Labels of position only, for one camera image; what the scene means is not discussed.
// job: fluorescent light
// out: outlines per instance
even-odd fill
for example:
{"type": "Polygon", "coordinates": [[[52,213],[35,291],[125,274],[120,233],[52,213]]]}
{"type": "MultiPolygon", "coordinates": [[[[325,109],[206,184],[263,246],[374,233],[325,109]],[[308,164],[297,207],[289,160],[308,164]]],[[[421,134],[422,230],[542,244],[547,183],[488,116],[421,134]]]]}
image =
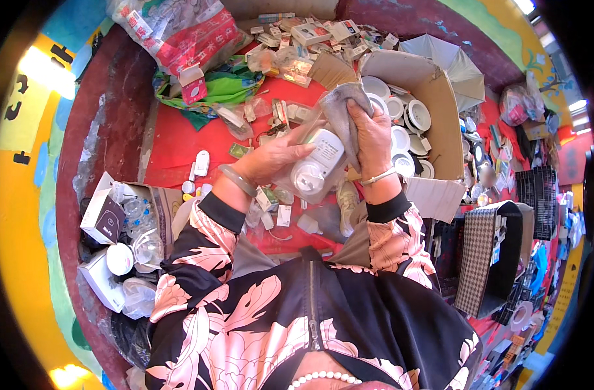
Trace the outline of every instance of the fluorescent light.
{"type": "Polygon", "coordinates": [[[513,0],[513,2],[518,4],[520,11],[525,15],[529,15],[535,9],[535,4],[531,0],[513,0]]]}
{"type": "Polygon", "coordinates": [[[585,107],[587,105],[587,100],[583,99],[583,100],[579,100],[578,102],[575,102],[573,104],[570,105],[570,112],[576,111],[576,110],[580,110],[583,107],[585,107]]]}
{"type": "Polygon", "coordinates": [[[36,82],[53,89],[67,100],[74,99],[76,76],[55,65],[50,56],[31,46],[20,60],[19,69],[36,82]]]}
{"type": "Polygon", "coordinates": [[[587,122],[589,122],[589,118],[588,117],[582,117],[582,118],[575,119],[574,121],[572,121],[572,126],[573,127],[576,127],[576,126],[579,126],[579,125],[584,125],[587,122]]]}

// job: sneaker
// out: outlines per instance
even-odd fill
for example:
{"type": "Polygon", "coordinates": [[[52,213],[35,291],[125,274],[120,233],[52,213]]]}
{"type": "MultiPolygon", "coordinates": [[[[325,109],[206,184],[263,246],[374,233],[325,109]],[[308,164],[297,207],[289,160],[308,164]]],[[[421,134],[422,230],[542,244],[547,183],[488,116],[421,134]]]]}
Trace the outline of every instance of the sneaker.
{"type": "Polygon", "coordinates": [[[342,183],[336,191],[336,201],[340,207],[340,232],[345,237],[349,237],[353,233],[349,217],[357,207],[358,200],[357,190],[352,182],[342,183]]]}

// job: white umbrella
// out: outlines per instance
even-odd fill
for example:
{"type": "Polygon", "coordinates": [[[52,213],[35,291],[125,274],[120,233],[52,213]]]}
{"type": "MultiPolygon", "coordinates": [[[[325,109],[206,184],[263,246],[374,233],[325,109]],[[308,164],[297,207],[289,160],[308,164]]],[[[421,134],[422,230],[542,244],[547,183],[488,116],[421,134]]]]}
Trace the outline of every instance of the white umbrella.
{"type": "Polygon", "coordinates": [[[399,43],[399,51],[431,58],[447,71],[458,111],[485,102],[484,75],[458,45],[425,34],[399,43]]]}

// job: pearl necklace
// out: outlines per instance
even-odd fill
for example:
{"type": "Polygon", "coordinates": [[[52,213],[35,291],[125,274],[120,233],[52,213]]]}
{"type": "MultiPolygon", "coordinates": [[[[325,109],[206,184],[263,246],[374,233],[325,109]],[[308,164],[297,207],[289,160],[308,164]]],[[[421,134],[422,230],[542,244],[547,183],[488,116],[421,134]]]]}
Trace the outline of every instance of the pearl necklace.
{"type": "Polygon", "coordinates": [[[315,371],[312,374],[306,374],[305,376],[299,377],[296,381],[293,381],[291,385],[288,386],[287,390],[295,390],[297,387],[301,386],[305,382],[311,381],[312,379],[316,378],[334,378],[340,379],[343,382],[359,384],[362,383],[361,380],[356,379],[354,376],[349,376],[349,374],[341,374],[340,372],[334,371],[315,371]]]}

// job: roll of tape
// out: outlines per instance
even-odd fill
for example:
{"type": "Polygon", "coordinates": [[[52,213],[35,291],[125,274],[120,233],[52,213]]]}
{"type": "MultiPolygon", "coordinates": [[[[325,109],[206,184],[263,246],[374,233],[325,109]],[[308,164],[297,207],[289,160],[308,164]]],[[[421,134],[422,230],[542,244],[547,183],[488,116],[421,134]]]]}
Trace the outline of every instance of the roll of tape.
{"type": "Polygon", "coordinates": [[[513,332],[522,330],[529,324],[531,316],[533,315],[533,304],[529,301],[522,301],[516,307],[516,310],[511,315],[509,326],[513,332]]]}

